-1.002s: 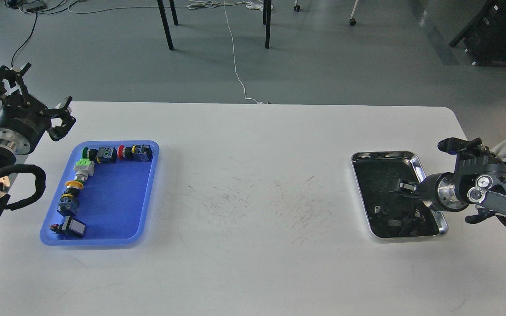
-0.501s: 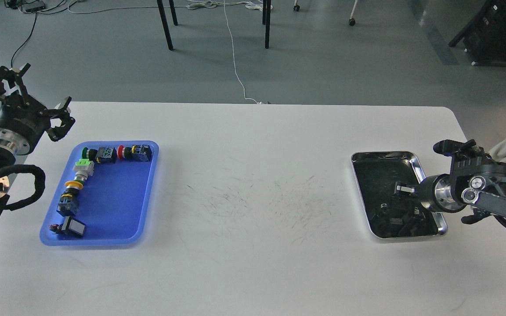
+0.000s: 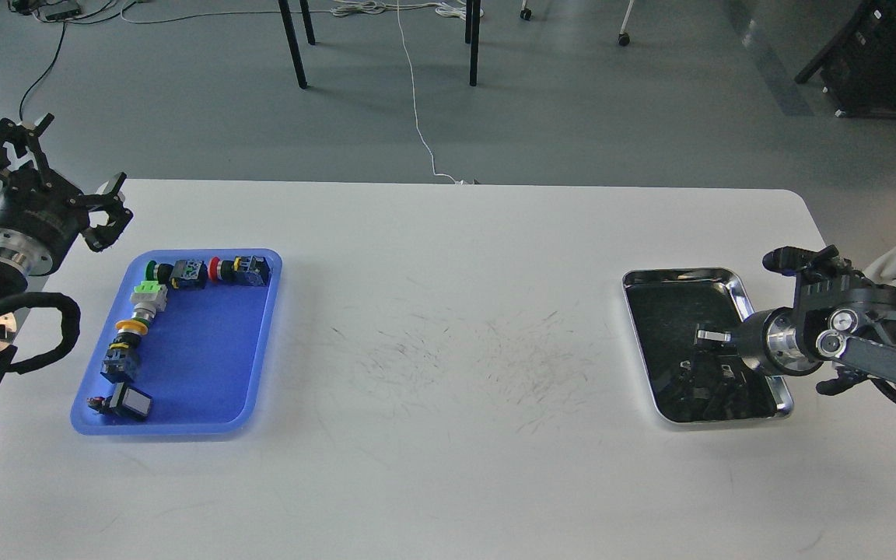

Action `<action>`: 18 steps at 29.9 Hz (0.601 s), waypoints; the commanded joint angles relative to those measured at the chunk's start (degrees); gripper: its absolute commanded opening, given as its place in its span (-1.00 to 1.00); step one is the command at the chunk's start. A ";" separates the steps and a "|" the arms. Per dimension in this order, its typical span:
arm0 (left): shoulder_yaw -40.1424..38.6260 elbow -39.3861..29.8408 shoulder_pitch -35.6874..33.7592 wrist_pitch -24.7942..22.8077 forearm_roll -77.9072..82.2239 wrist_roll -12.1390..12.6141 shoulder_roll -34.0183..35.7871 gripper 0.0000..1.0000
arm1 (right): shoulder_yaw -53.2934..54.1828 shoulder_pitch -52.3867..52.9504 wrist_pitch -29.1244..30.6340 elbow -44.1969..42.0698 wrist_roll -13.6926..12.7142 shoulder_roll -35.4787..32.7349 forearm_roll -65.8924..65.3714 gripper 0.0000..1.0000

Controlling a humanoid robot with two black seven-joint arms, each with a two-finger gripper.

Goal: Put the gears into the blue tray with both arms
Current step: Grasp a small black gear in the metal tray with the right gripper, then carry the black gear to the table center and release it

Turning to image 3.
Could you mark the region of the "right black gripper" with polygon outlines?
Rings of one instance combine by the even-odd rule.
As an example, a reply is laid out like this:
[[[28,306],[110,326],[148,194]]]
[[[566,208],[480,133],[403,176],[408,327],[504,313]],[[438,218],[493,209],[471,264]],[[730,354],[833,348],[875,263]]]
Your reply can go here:
[[[735,346],[742,363],[764,376],[807,376],[821,361],[804,351],[796,339],[792,308],[775,308],[751,314],[730,332],[695,331],[697,346]]]

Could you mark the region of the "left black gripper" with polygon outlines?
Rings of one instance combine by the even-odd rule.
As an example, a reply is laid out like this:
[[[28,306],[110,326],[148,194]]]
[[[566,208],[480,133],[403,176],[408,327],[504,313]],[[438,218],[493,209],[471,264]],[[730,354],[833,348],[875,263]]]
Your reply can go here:
[[[121,192],[126,173],[114,174],[95,194],[54,180],[40,146],[53,120],[51,113],[34,124],[0,120],[0,241],[34,247],[32,276],[55,273],[80,233],[89,250],[110,248],[134,218]],[[104,212],[106,222],[92,226],[94,212]]]

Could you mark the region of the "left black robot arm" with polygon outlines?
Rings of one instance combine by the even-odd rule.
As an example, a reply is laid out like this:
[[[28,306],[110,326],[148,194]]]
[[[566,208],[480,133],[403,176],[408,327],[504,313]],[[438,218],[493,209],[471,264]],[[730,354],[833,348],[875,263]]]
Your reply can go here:
[[[78,238],[89,250],[110,248],[132,220],[115,174],[96,194],[85,194],[52,169],[40,137],[54,120],[0,120],[0,383],[7,373],[38,371],[60,361],[79,337],[78,304],[58,292],[31,292],[31,277],[51,275]],[[15,312],[53,309],[60,314],[61,339],[45,353],[16,361]]]

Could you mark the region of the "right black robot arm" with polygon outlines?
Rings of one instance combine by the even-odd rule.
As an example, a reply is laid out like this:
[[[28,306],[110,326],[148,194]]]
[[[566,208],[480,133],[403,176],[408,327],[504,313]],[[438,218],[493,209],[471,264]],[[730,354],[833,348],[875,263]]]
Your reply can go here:
[[[793,304],[750,315],[724,331],[699,326],[700,350],[735,355],[762,376],[807,376],[832,362],[817,391],[836,396],[869,380],[896,404],[896,288],[868,279],[835,246],[783,246],[765,269],[796,280]]]

